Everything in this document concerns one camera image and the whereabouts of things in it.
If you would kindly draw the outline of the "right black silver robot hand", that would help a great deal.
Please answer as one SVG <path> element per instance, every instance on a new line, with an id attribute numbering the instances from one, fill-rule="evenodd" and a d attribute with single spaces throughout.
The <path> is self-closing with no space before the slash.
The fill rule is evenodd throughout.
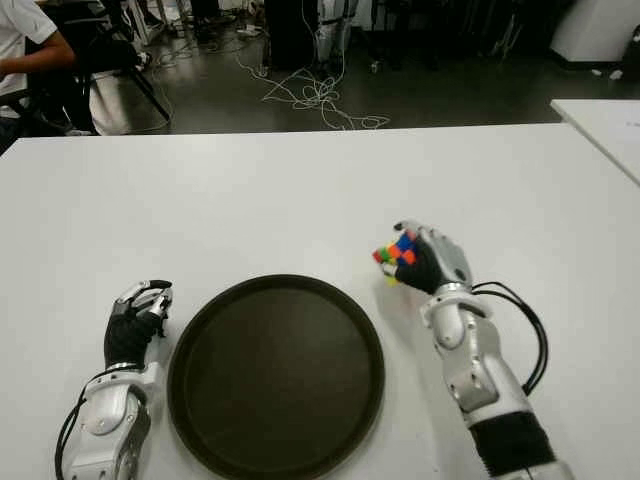
<path id="1" fill-rule="evenodd" d="M 384 275 L 427 294 L 449 284 L 470 291 L 473 280 L 464 251 L 449 236 L 414 220 L 402 220 L 393 229 L 400 253 L 388 253 L 379 262 Z"/>

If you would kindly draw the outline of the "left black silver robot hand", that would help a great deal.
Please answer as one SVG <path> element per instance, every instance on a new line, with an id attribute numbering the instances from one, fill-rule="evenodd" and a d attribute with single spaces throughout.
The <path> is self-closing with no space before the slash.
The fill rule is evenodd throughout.
<path id="1" fill-rule="evenodd" d="M 145 280 L 135 283 L 113 303 L 103 341 L 105 367 L 145 368 L 147 347 L 163 338 L 173 302 L 172 283 Z"/>

